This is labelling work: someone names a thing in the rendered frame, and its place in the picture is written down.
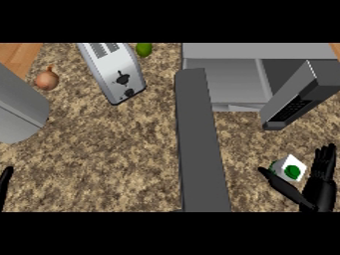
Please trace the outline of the green avocado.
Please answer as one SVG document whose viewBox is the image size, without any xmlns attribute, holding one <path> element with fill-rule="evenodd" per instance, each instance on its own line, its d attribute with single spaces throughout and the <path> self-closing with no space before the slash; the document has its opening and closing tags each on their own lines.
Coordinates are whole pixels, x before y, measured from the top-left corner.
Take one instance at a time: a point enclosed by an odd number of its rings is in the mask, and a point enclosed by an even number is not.
<svg viewBox="0 0 340 255">
<path fill-rule="evenodd" d="M 150 43 L 137 43 L 136 44 L 136 53 L 145 58 L 152 53 L 152 44 Z"/>
</svg>

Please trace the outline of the white milk carton green cap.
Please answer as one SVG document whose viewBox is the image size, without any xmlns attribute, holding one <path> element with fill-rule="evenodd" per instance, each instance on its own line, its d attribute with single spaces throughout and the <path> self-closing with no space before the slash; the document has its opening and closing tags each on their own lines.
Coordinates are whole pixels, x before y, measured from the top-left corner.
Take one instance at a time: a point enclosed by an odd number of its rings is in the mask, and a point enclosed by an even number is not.
<svg viewBox="0 0 340 255">
<path fill-rule="evenodd" d="M 270 163 L 269 170 L 285 181 L 298 182 L 303 177 L 306 165 L 291 154 L 287 154 Z"/>
</svg>

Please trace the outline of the silver toaster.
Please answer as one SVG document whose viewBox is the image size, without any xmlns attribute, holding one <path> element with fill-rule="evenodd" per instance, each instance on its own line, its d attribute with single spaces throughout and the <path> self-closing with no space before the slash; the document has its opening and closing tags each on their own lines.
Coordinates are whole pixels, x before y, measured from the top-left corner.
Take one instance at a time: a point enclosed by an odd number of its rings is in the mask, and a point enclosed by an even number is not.
<svg viewBox="0 0 340 255">
<path fill-rule="evenodd" d="M 115 106 L 146 88 L 133 49 L 127 43 L 78 43 L 77 47 L 99 88 Z"/>
</svg>

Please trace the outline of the brown onion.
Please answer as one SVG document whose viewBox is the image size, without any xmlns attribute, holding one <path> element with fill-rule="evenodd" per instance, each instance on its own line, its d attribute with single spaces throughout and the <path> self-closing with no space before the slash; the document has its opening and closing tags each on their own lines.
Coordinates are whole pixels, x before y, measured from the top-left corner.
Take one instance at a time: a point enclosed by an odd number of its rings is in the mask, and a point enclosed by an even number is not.
<svg viewBox="0 0 340 255">
<path fill-rule="evenodd" d="M 51 71 L 53 67 L 48 66 L 46 68 L 46 71 L 41 72 L 37 75 L 35 78 L 35 86 L 46 91 L 50 91 L 56 88 L 57 84 L 59 84 L 59 76 L 56 75 L 56 73 Z"/>
</svg>

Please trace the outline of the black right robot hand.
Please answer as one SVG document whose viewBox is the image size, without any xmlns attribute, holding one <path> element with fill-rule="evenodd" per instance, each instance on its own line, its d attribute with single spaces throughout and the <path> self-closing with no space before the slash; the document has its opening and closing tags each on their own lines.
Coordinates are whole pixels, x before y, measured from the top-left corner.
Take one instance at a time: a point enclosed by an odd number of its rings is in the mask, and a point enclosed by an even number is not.
<svg viewBox="0 0 340 255">
<path fill-rule="evenodd" d="M 300 212 L 331 212 L 334 209 L 337 194 L 337 185 L 332 179 L 335 155 L 332 143 L 315 149 L 310 174 L 301 191 L 266 168 L 257 168 L 269 186 L 298 205 Z"/>
</svg>

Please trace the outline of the grey box appliance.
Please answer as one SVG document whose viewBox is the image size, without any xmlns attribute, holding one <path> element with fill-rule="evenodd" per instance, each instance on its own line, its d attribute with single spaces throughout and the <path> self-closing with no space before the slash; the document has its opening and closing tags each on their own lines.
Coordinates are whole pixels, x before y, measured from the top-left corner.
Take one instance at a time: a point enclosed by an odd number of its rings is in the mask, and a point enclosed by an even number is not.
<svg viewBox="0 0 340 255">
<path fill-rule="evenodd" d="M 0 142 L 26 139 L 44 126 L 48 101 L 0 63 Z"/>
</svg>

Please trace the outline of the grey microwave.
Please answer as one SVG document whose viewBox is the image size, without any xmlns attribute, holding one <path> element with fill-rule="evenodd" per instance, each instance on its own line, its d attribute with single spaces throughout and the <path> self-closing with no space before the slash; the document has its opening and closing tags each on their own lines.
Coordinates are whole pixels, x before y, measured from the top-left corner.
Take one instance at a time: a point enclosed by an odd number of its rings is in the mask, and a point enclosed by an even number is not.
<svg viewBox="0 0 340 255">
<path fill-rule="evenodd" d="M 281 130 L 340 92 L 340 62 L 325 43 L 183 43 L 179 72 L 214 112 L 257 112 Z"/>
</svg>

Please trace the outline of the dark grey microwave door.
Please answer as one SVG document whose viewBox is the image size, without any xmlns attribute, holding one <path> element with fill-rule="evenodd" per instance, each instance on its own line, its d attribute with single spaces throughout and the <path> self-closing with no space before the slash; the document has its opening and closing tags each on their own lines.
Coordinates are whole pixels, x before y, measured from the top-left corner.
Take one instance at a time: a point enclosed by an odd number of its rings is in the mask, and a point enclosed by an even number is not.
<svg viewBox="0 0 340 255">
<path fill-rule="evenodd" d="M 229 212 L 204 69 L 174 74 L 174 118 L 183 212 Z"/>
</svg>

